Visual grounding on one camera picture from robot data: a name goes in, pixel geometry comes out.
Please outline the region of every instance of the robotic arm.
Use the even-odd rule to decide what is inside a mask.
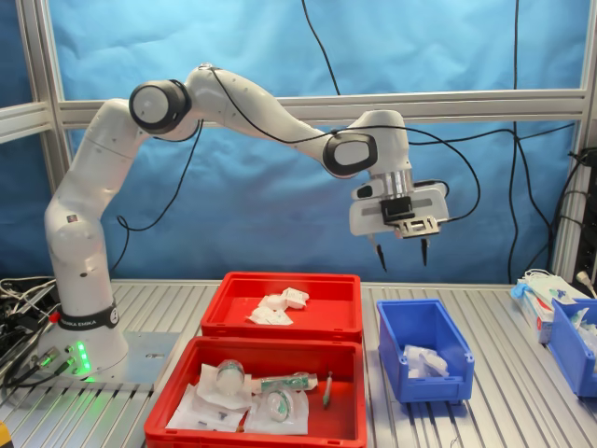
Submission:
[[[353,191],[350,228],[371,242],[382,231],[400,238],[438,233],[438,222],[448,218],[444,187],[426,182],[416,188],[412,181],[406,132],[388,128],[404,127],[395,111],[366,112],[347,130],[330,134],[292,117],[257,84],[210,64],[193,70],[184,84],[144,83],[129,101],[109,100],[100,108],[46,211],[61,310],[38,351],[56,349],[57,364],[70,358],[73,366],[64,376],[105,372],[127,355],[100,218],[147,138],[185,140],[201,119],[284,143],[336,177],[368,170],[371,179]]]

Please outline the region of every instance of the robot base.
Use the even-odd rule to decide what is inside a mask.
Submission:
[[[90,375],[85,381],[97,385],[155,385],[172,358],[179,333],[124,331],[129,353],[118,364]]]
[[[59,328],[56,330],[58,333],[56,336],[62,336],[63,330]],[[128,350],[112,367],[90,371],[89,374],[84,375],[77,374],[76,368],[69,369],[55,380],[48,381],[47,385],[104,389],[133,389],[139,385],[156,385],[173,356],[180,333],[123,331],[118,336],[126,343],[125,347],[128,346]],[[42,339],[38,348],[42,348],[41,345],[47,345],[49,342],[48,338]],[[47,376],[47,373],[56,369],[67,356],[62,354],[49,365],[44,374],[36,374],[32,380]]]

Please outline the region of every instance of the metal bar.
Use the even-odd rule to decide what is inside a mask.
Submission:
[[[582,147],[595,146],[597,144],[597,104],[595,98],[597,64],[597,1],[590,2],[589,25],[587,27],[587,45],[585,47],[585,62],[582,76],[582,88],[587,92],[584,99],[584,107],[580,125],[576,130],[576,143],[574,152],[577,153]],[[570,170],[576,164],[572,160]],[[575,179],[570,184],[570,189],[587,191],[590,180],[590,169],[580,167],[576,172]],[[582,221],[585,211],[585,195],[570,194],[566,198],[562,213],[567,217]],[[575,272],[576,252],[580,239],[580,228],[576,223],[568,219],[562,221],[556,250],[552,264],[553,271],[559,274],[566,281],[571,282]]]
[[[0,109],[0,144],[52,129],[46,103],[27,103]]]
[[[374,109],[396,110],[410,123],[458,121],[580,119],[587,92],[581,89],[546,91],[453,91],[347,95],[342,97],[279,98],[297,119],[311,124],[349,124]],[[86,128],[104,101],[59,103],[64,129]]]
[[[57,104],[62,99],[62,84],[56,64],[48,2],[16,0],[16,4],[34,101],[45,103],[49,111],[51,129],[40,136],[49,186],[53,192],[68,170],[70,155],[66,133],[57,116]]]

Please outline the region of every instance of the blue backdrop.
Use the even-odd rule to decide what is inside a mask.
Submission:
[[[519,88],[579,86],[588,3],[522,2]],[[237,72],[278,96],[334,93],[299,0],[50,4],[69,100],[128,97],[148,79],[184,80],[201,62]],[[512,86],[513,0],[307,4],[344,94]],[[0,30],[0,35],[8,35],[2,26]],[[4,68],[18,71],[18,65],[14,67]],[[526,135],[563,124],[524,122],[519,130]],[[419,129],[447,139],[504,126],[511,123]],[[74,147],[81,137],[82,131],[72,132]],[[571,139],[569,128],[523,142],[535,199],[548,217],[565,179]],[[410,140],[422,138],[413,134]],[[36,150],[34,142],[20,144]],[[31,167],[15,160],[24,157],[24,151],[6,146],[0,147],[0,157],[7,158],[0,179],[20,188]],[[134,227],[152,222],[172,197],[190,146],[151,141],[142,147],[121,193],[104,214],[110,263],[118,258],[125,236],[116,215]],[[479,209],[444,226],[432,239],[427,268],[417,241],[382,236],[386,274],[367,240],[353,237],[348,227],[350,191],[365,175],[334,179],[289,148],[225,129],[205,129],[177,201],[155,228],[132,234],[117,276],[221,278],[232,270],[273,270],[357,273],[364,280],[380,281],[506,282],[513,236],[507,202],[512,139],[497,134],[457,147],[478,172]],[[453,216],[474,203],[473,179],[451,151],[413,147],[410,157],[416,179],[449,182]],[[43,215],[48,195],[43,164],[40,167],[31,183],[45,195],[23,199],[0,192],[3,210],[10,208],[11,213],[7,222],[0,218],[0,273],[49,271],[43,226],[37,221],[26,231],[15,229],[32,207],[38,219]],[[514,267],[521,273],[547,239],[528,200],[522,169],[517,171],[515,203],[521,235]]]

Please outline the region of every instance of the metal table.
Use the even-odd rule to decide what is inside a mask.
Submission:
[[[216,281],[113,282],[121,325],[181,334],[166,378],[199,324]],[[597,400],[578,399],[549,350],[534,342],[504,286],[364,284],[368,446],[597,447]],[[394,399],[377,352],[377,300],[440,298],[476,359],[471,400],[401,405]],[[38,448],[140,447],[143,423],[158,394],[68,386],[23,391],[20,403],[0,408],[15,446]]]

